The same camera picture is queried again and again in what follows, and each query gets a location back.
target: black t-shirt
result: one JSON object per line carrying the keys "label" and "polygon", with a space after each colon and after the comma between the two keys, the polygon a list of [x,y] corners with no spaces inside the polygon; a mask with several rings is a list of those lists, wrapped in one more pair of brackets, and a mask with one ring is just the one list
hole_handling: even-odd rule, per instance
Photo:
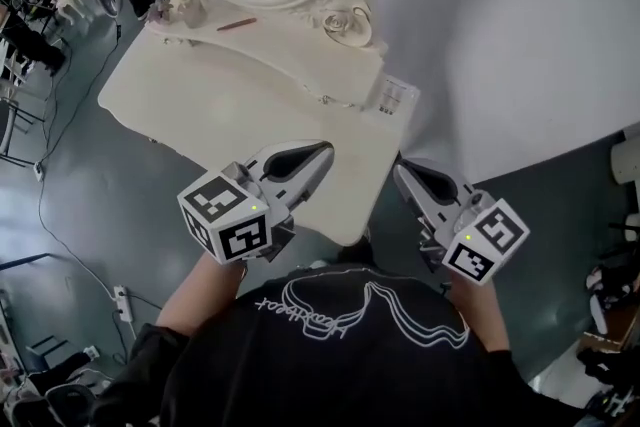
{"label": "black t-shirt", "polygon": [[188,343],[145,327],[93,418],[136,425],[158,413],[163,426],[574,425],[581,417],[534,394],[510,353],[488,354],[429,287],[361,266],[269,282]]}

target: chair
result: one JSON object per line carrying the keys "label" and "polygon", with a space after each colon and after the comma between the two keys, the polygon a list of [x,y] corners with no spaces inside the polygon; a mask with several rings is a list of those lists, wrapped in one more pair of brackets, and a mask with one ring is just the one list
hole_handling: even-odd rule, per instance
{"label": "chair", "polygon": [[26,121],[29,125],[33,125],[33,120],[44,123],[42,118],[34,116],[18,107],[18,102],[7,98],[0,98],[0,160],[4,160],[18,167],[26,167],[25,164],[33,166],[35,162],[19,159],[9,155],[9,146],[11,145],[11,136],[13,129],[19,128],[16,125],[16,117]]}

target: white line graphic on shirt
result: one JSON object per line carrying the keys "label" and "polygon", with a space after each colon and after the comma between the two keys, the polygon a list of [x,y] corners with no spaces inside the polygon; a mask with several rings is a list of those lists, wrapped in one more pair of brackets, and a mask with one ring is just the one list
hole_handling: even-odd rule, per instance
{"label": "white line graphic on shirt", "polygon": [[301,321],[303,325],[302,333],[306,337],[314,340],[325,341],[335,333],[340,333],[340,339],[344,338],[347,331],[360,323],[364,318],[371,299],[374,295],[377,295],[384,299],[389,305],[389,311],[393,320],[402,334],[416,345],[428,348],[440,342],[446,342],[457,350],[467,342],[467,339],[469,338],[469,327],[462,316],[460,317],[464,326],[464,330],[462,332],[458,332],[449,326],[437,326],[434,328],[424,327],[413,320],[405,311],[395,290],[383,286],[376,281],[368,281],[365,283],[363,290],[364,304],[362,308],[339,315],[335,318],[321,313],[316,313],[313,306],[300,299],[293,290],[293,285],[298,281],[315,279],[328,275],[347,274],[349,272],[369,272],[385,279],[405,279],[385,276],[364,268],[325,272],[315,274],[313,276],[303,276],[289,281],[282,289],[281,302],[270,301],[265,297],[262,299],[262,302],[257,302],[255,305],[258,307],[258,310],[266,308],[276,314],[288,316],[289,322]]}

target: white cube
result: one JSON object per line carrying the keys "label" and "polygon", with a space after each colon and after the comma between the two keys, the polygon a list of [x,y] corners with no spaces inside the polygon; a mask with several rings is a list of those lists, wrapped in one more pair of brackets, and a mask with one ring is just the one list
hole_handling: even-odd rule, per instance
{"label": "white cube", "polygon": [[193,237],[222,265],[271,246],[269,206],[221,173],[200,177],[178,202]]}
{"label": "white cube", "polygon": [[522,219],[501,199],[456,234],[442,263],[468,280],[484,285],[529,233]]}

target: green floor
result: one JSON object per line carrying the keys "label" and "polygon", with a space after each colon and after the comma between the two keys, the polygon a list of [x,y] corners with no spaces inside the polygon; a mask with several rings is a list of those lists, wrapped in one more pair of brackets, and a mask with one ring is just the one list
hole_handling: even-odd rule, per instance
{"label": "green floor", "polygon": [[[131,13],[121,21],[123,38],[117,50],[48,163],[42,214],[109,286],[125,285],[162,304],[200,254],[184,227],[176,195],[203,170],[127,130],[97,105],[100,88],[141,28]],[[70,42],[73,59],[59,89],[54,140],[112,50],[113,23],[100,18],[86,34],[75,29]],[[49,87],[42,70],[37,70],[34,82],[43,90]],[[37,113],[43,104],[24,101],[23,107]],[[530,240],[497,280],[515,358],[526,376],[557,357],[588,325],[583,281],[597,255],[615,240],[606,223],[637,210],[632,191],[610,178],[609,149],[616,140],[614,136],[483,184],[507,198],[532,230]],[[44,150],[40,127],[16,134],[12,150],[15,156],[38,159]],[[117,372],[111,356],[121,349],[111,319],[113,303],[41,228],[40,186],[31,170],[3,162],[0,167],[0,260],[43,251],[59,255],[0,274],[19,344],[51,334],[74,347],[95,344],[104,354],[98,368]],[[415,250],[418,225],[390,182],[375,207],[371,228],[382,268],[437,284],[438,277],[429,275]],[[273,264],[250,266],[243,291],[335,254],[332,242],[300,231]],[[154,320],[152,307],[137,300],[133,307],[138,329]],[[131,333],[125,330],[123,335],[130,346]]]}

